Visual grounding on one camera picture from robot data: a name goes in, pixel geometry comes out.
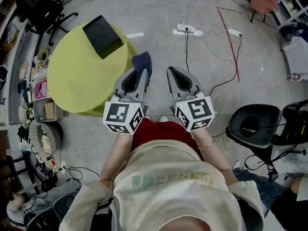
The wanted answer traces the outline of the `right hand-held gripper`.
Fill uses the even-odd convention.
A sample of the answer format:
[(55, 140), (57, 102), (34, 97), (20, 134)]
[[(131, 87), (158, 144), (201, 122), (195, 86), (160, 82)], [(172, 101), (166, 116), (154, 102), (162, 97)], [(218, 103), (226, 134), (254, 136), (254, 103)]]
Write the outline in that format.
[(210, 97), (201, 91), (196, 76), (182, 68), (171, 66), (167, 69), (167, 80), (174, 99), (171, 102), (175, 109), (174, 116), (186, 131), (207, 128), (214, 120), (215, 112)]

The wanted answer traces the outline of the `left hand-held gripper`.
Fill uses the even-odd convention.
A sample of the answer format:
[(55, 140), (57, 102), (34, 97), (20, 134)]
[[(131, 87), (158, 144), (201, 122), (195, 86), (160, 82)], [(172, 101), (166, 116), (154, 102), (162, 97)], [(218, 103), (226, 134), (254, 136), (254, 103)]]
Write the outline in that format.
[(148, 86), (148, 71), (137, 76), (132, 68), (115, 83), (111, 100), (105, 103), (103, 124), (113, 133), (134, 134), (148, 109), (143, 98)]

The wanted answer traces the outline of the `dark blue cloth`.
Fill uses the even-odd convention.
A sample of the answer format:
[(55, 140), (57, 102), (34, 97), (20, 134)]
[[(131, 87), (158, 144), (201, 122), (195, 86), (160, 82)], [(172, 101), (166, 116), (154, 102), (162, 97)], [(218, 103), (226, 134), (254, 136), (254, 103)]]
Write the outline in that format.
[(149, 53), (145, 51), (142, 54), (133, 56), (131, 61), (136, 70), (137, 77), (139, 77), (143, 73), (144, 69), (147, 70), (149, 83), (152, 75), (152, 61)]

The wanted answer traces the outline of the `black induction cooktop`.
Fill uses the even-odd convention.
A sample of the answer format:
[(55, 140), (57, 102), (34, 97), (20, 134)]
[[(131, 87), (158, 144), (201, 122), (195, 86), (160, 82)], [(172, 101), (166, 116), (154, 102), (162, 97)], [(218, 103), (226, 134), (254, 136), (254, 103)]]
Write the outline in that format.
[(102, 59), (124, 45), (119, 35), (102, 15), (87, 23), (82, 29), (90, 44)]

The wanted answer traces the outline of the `person's left forearm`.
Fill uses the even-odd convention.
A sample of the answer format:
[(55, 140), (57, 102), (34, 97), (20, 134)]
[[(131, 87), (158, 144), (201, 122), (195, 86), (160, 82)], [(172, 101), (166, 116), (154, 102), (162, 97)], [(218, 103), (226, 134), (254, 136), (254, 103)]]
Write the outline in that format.
[(100, 173), (100, 182), (110, 188), (113, 177), (128, 160), (132, 147), (133, 135), (118, 134)]

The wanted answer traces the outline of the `person's right forearm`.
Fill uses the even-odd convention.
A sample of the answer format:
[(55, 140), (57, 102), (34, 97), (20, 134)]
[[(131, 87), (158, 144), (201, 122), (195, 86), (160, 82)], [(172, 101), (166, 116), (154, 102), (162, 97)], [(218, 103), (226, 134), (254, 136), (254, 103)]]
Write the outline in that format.
[(223, 151), (215, 143), (206, 128), (192, 132), (192, 136), (199, 148), (203, 160), (219, 171), (231, 171), (231, 166)]

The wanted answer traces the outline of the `beige rectangular block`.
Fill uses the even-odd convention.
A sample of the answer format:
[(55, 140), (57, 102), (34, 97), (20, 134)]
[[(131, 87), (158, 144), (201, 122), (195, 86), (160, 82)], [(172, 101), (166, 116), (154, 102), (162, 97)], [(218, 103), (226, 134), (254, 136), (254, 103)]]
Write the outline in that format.
[(54, 120), (54, 102), (49, 102), (44, 104), (45, 115), (47, 120)]

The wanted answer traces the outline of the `long white power strip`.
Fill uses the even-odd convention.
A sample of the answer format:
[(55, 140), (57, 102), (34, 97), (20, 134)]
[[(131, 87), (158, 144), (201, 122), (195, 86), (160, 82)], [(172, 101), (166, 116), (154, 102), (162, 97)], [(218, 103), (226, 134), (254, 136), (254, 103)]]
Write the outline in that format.
[(204, 34), (203, 31), (195, 29), (194, 26), (189, 26), (184, 24), (177, 24), (176, 31), (179, 33), (188, 33), (198, 37)]

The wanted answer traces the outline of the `yellow-green round tablecloth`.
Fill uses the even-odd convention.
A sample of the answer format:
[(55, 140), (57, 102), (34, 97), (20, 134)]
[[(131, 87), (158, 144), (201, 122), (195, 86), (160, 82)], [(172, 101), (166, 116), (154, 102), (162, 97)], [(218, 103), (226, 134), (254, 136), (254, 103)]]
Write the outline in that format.
[(102, 59), (83, 31), (70, 30), (53, 50), (48, 70), (48, 91), (61, 109), (81, 116), (102, 117), (116, 81), (133, 68), (131, 58), (139, 53), (120, 30), (111, 25), (123, 46)]

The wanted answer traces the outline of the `red skirt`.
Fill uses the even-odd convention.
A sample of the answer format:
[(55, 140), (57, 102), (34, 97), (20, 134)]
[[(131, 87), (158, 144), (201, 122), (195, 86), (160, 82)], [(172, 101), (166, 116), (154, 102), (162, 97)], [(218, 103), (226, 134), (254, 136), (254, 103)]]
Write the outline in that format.
[(154, 123), (144, 118), (133, 135), (131, 152), (137, 147), (154, 140), (175, 140), (187, 144), (202, 158), (201, 152), (185, 128), (173, 121)]

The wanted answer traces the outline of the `red floor tape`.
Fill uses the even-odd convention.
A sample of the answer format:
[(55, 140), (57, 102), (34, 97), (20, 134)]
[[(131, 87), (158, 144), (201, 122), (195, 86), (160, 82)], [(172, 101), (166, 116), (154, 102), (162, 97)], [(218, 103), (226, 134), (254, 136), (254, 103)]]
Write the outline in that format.
[(216, 7), (216, 9), (218, 11), (218, 14), (219, 14), (219, 17), (221, 19), (221, 22), (222, 22), (222, 24), (224, 26), (226, 37), (227, 37), (227, 40), (228, 40), (230, 48), (231, 48), (232, 60), (234, 60), (234, 65), (235, 65), (235, 70), (236, 70), (235, 77), (237, 78), (237, 82), (239, 83), (240, 82), (240, 76), (239, 76), (239, 73), (238, 73), (238, 63), (237, 63), (237, 60), (236, 60), (236, 56), (235, 56), (235, 53), (234, 53), (234, 49), (233, 49), (233, 45), (232, 45), (231, 39), (229, 38), (230, 35), (228, 33), (227, 24), (224, 21), (224, 18), (222, 16), (221, 10), (229, 11), (229, 12), (233, 12), (233, 13), (237, 13), (237, 14), (241, 14), (241, 15), (244, 15), (244, 16), (249, 17), (249, 18), (250, 18), (250, 16), (248, 14), (246, 14), (246, 13), (239, 12), (239, 11), (236, 11), (236, 10), (233, 10), (233, 9), (228, 9), (228, 8), (223, 8), (223, 7)]

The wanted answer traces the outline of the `pink book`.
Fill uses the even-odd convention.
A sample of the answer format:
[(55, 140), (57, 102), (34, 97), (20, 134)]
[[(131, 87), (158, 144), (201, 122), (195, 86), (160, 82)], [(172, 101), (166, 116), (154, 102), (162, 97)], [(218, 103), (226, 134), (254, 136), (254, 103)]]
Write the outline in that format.
[(34, 86), (34, 99), (39, 100), (46, 98), (48, 96), (48, 83), (47, 81), (42, 81)]

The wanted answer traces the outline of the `grey woven basket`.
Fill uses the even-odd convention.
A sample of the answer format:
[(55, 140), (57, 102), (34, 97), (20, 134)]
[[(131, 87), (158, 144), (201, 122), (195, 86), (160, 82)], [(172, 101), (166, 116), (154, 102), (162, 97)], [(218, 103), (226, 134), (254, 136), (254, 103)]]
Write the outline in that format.
[(42, 157), (48, 157), (60, 148), (62, 138), (57, 125), (59, 125), (57, 122), (31, 122), (29, 126), (31, 152)]

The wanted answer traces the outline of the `cream printed t-shirt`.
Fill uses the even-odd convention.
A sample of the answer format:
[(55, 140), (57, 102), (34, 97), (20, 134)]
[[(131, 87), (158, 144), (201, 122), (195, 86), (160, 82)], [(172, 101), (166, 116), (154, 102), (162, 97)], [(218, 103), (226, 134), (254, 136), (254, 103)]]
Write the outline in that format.
[(188, 145), (173, 140), (134, 149), (110, 188), (100, 180), (82, 186), (59, 231), (159, 231), (181, 217), (204, 221), (211, 231), (262, 231), (256, 183), (228, 184)]

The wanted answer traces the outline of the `black office chair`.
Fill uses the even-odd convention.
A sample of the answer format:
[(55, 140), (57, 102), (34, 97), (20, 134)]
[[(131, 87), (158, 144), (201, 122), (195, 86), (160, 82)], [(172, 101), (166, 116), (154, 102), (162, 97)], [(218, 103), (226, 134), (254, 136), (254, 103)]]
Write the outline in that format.
[(53, 46), (53, 37), (57, 29), (68, 33), (61, 24), (72, 16), (78, 16), (77, 12), (65, 15), (64, 6), (60, 0), (16, 0), (16, 14), (21, 22), (26, 19), (30, 22), (27, 30), (32, 33), (50, 35), (48, 45)]

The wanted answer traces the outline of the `white shelving rack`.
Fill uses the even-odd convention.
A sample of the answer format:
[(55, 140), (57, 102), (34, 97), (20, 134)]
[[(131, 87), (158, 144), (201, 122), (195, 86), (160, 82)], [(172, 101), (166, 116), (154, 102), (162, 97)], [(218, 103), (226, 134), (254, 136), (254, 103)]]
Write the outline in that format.
[(28, 31), (26, 19), (20, 23), (17, 30), (16, 41), (12, 49), (4, 55), (3, 65), (8, 73), (3, 88), (0, 90), (0, 109), (4, 109), (5, 118), (0, 118), (0, 130), (8, 130), (10, 126), (20, 124), (18, 117), (19, 106), (25, 104), (23, 91), (18, 93), (20, 67), (27, 63), (26, 84), (31, 85), (31, 66), (34, 53), (39, 41), (39, 35)]

